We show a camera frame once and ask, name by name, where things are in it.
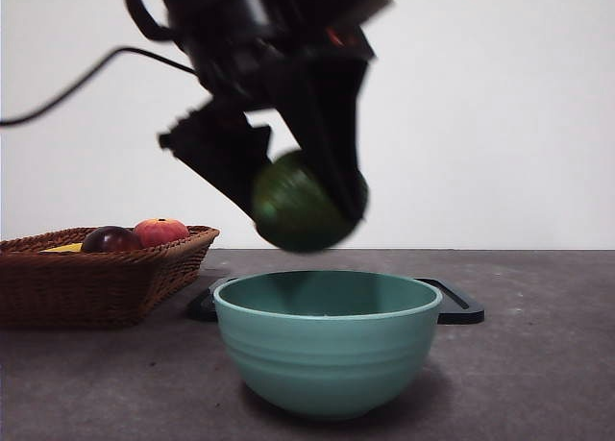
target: teal bowl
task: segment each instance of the teal bowl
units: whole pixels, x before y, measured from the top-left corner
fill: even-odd
[[[227,353],[255,393],[303,417],[344,420],[416,376],[442,294],[399,276],[290,271],[225,282],[214,299]]]

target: table surface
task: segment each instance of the table surface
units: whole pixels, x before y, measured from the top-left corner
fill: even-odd
[[[357,269],[454,283],[485,322],[437,327],[393,402],[341,423],[287,415],[242,383],[191,285],[120,331],[0,331],[0,439],[615,439],[615,251],[210,250],[202,276]]]

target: red apple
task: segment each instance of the red apple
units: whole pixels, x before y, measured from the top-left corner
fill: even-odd
[[[133,230],[143,247],[153,247],[190,236],[187,226],[173,218],[149,218]]]
[[[138,236],[122,227],[106,226],[86,236],[82,252],[125,252],[143,249]]]

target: bowl rim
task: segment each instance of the bowl rim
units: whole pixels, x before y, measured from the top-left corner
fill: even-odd
[[[409,281],[412,283],[416,283],[419,284],[423,287],[426,287],[428,290],[430,290],[431,292],[433,292],[435,294],[435,298],[429,302],[428,304],[424,304],[424,305],[420,305],[420,306],[416,306],[414,308],[406,308],[406,309],[400,309],[397,311],[387,311],[385,313],[369,313],[369,314],[347,314],[347,315],[337,315],[337,316],[323,316],[323,315],[319,315],[319,316],[315,316],[315,315],[307,315],[307,314],[288,314],[288,313],[277,313],[274,311],[263,311],[260,309],[253,309],[253,308],[247,308],[245,306],[239,306],[239,305],[235,305],[232,304],[231,302],[228,302],[226,300],[224,300],[222,297],[220,297],[220,292],[222,290],[224,290],[226,287],[233,285],[235,283],[238,282],[244,282],[253,278],[260,278],[263,276],[268,276],[268,275],[278,275],[278,274],[283,274],[283,273],[312,273],[312,272],[328,272],[328,273],[363,273],[363,274],[368,274],[368,275],[378,275],[378,276],[382,276],[382,277],[386,277],[386,278],[392,278],[395,280],[402,280],[402,281]],[[426,282],[422,282],[422,281],[418,281],[414,278],[411,278],[409,276],[401,276],[401,275],[391,275],[388,273],[380,273],[380,272],[375,272],[375,271],[362,271],[362,270],[283,270],[283,271],[271,271],[271,272],[267,272],[267,273],[258,273],[255,275],[248,275],[248,276],[242,276],[242,277],[238,277],[236,279],[227,281],[227,282],[223,282],[222,284],[218,285],[215,290],[213,291],[213,299],[214,299],[214,304],[215,305],[223,305],[226,306],[230,309],[234,309],[237,311],[243,311],[246,313],[251,313],[251,314],[256,314],[258,316],[266,316],[266,317],[271,317],[271,318],[285,318],[285,319],[308,319],[310,321],[312,320],[316,320],[316,321],[344,321],[344,320],[374,320],[374,319],[387,319],[387,318],[395,318],[395,317],[399,317],[399,316],[408,316],[410,314],[416,314],[416,313],[420,313],[422,311],[426,311],[428,309],[432,309],[435,308],[437,306],[440,305],[440,303],[442,302],[442,292],[440,292],[439,289],[437,289],[436,287],[433,287],[432,285],[426,283]]]

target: wicker basket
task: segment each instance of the wicker basket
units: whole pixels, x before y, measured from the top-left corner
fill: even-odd
[[[110,329],[137,324],[163,299],[193,282],[219,231],[118,253],[40,253],[82,242],[74,228],[0,242],[0,328]]]

